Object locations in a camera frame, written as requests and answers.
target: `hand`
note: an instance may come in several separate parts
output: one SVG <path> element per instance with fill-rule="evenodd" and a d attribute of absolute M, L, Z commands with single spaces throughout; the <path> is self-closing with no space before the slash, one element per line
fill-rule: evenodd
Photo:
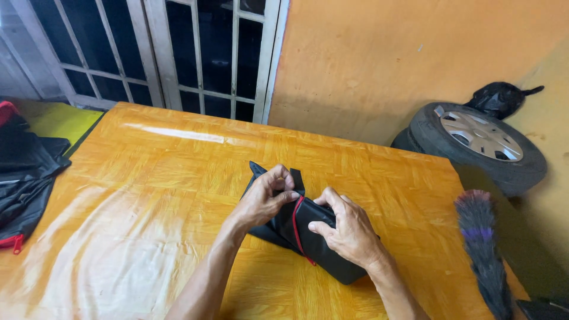
<path fill-rule="evenodd" d="M 257 178 L 245 196 L 239 201 L 231 218 L 237 219 L 248 229 L 262 225 L 277 215 L 281 207 L 297 200 L 300 195 L 293 191 L 292 175 L 284 165 L 278 164 Z M 273 190 L 284 190 L 273 196 Z"/>
<path fill-rule="evenodd" d="M 336 190 L 327 187 L 314 202 L 330 206 L 336 215 L 336 229 L 322 221 L 308 224 L 310 231 L 324 237 L 330 249 L 366 270 L 378 262 L 390 260 L 365 210 L 347 196 L 340 196 Z"/>

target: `wooden table surface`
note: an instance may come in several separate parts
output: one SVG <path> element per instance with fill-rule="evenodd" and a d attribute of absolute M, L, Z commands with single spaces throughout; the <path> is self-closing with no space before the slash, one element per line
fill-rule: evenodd
<path fill-rule="evenodd" d="M 463 189 L 446 159 L 121 102 L 71 160 L 22 253 L 0 252 L 1 319 L 162 319 L 239 201 L 250 160 L 301 170 L 309 198 L 330 185 L 366 209 L 432 319 L 492 319 L 462 248 L 452 202 Z M 344 286 L 247 235 L 221 318 L 387 316 L 369 277 Z"/>

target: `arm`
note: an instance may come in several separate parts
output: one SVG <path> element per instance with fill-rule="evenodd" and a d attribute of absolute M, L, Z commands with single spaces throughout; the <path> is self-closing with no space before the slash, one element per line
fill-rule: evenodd
<path fill-rule="evenodd" d="M 334 210 L 336 229 L 322 221 L 310 222 L 308 228 L 322 235 L 340 256 L 368 272 L 389 318 L 429 319 L 399 275 L 395 259 L 377 238 L 365 211 L 330 187 L 314 202 Z"/>
<path fill-rule="evenodd" d="M 168 319 L 213 319 L 237 251 L 251 227 L 267 223 L 283 204 L 298 199 L 290 172 L 277 165 L 255 180 L 221 226 L 211 249 L 197 265 L 188 283 L 166 315 Z M 273 190 L 284 192 L 273 197 Z"/>

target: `silver hubcap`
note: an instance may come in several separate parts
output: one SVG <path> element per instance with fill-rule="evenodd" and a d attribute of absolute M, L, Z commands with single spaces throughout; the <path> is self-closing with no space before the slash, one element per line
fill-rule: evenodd
<path fill-rule="evenodd" d="M 444 130 L 471 150 L 501 161 L 516 162 L 523 158 L 518 143 L 490 122 L 462 112 L 445 112 L 442 106 L 435 113 Z"/>

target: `stacked tires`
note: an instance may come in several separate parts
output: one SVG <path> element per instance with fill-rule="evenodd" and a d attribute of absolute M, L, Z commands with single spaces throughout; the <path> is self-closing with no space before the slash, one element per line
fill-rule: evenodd
<path fill-rule="evenodd" d="M 508 197 L 523 194 L 547 172 L 543 154 L 523 134 L 496 118 L 449 102 L 422 107 L 391 147 L 479 166 Z"/>

